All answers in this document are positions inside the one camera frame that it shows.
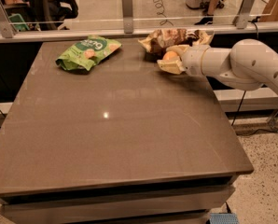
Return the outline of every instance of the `snack bag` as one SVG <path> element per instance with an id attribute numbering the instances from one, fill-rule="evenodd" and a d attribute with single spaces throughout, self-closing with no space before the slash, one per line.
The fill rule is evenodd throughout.
<path id="1" fill-rule="evenodd" d="M 160 29 L 155 30 L 146 39 L 139 40 L 139 43 L 146 52 L 162 56 L 170 46 L 210 44 L 213 37 L 214 35 L 208 35 L 202 30 L 192 32 L 187 29 Z"/>
<path id="2" fill-rule="evenodd" d="M 98 35 L 89 35 L 86 40 L 76 42 L 68 48 L 57 60 L 63 70 L 90 69 L 102 59 L 109 56 L 121 44 L 117 40 L 106 39 Z"/>

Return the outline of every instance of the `table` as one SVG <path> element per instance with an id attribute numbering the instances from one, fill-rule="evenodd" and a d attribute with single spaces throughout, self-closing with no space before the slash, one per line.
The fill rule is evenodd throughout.
<path id="1" fill-rule="evenodd" d="M 206 77 L 164 73 L 118 40 L 82 75 L 55 64 L 75 41 L 42 45 L 0 130 L 4 217 L 204 223 L 253 172 Z"/>

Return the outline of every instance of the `shoe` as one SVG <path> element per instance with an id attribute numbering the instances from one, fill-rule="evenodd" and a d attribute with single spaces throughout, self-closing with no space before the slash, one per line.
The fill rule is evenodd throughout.
<path id="1" fill-rule="evenodd" d="M 211 25 L 213 24 L 214 16 L 206 15 L 201 21 L 195 23 L 195 25 Z"/>

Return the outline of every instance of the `vertical post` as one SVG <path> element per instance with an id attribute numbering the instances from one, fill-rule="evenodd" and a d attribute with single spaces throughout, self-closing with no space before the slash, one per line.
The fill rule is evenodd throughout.
<path id="1" fill-rule="evenodd" d="M 235 17 L 233 24 L 237 28 L 246 28 L 250 16 L 250 12 L 255 0 L 243 0 L 238 15 Z"/>
<path id="2" fill-rule="evenodd" d="M 2 37 L 4 38 L 12 38 L 15 33 L 16 29 L 12 24 L 10 24 L 10 20 L 6 11 L 3 8 L 3 5 L 0 0 L 0 32 Z"/>
<path id="3" fill-rule="evenodd" d="M 133 32 L 132 0 L 122 0 L 123 28 L 126 34 Z"/>

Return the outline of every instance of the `floor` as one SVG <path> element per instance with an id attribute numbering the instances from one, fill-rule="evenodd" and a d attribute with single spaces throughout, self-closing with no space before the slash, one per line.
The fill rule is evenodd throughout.
<path id="1" fill-rule="evenodd" d="M 134 26 L 159 27 L 193 24 L 202 16 L 201 9 L 190 9 L 186 0 L 133 0 Z M 225 0 L 225 7 L 215 12 L 214 22 L 232 23 L 242 0 Z M 121 0 L 77 0 L 79 16 L 64 25 L 72 30 L 116 29 L 122 26 Z M 260 14 L 268 0 L 256 0 L 251 14 Z M 265 126 L 265 120 L 241 119 L 234 129 L 238 138 L 254 164 L 251 175 L 242 175 L 235 181 L 236 191 L 229 198 L 228 205 L 240 224 L 278 223 L 278 132 L 252 133 Z M 212 212 L 225 212 L 226 205 Z M 0 216 L 0 224 L 12 222 Z"/>

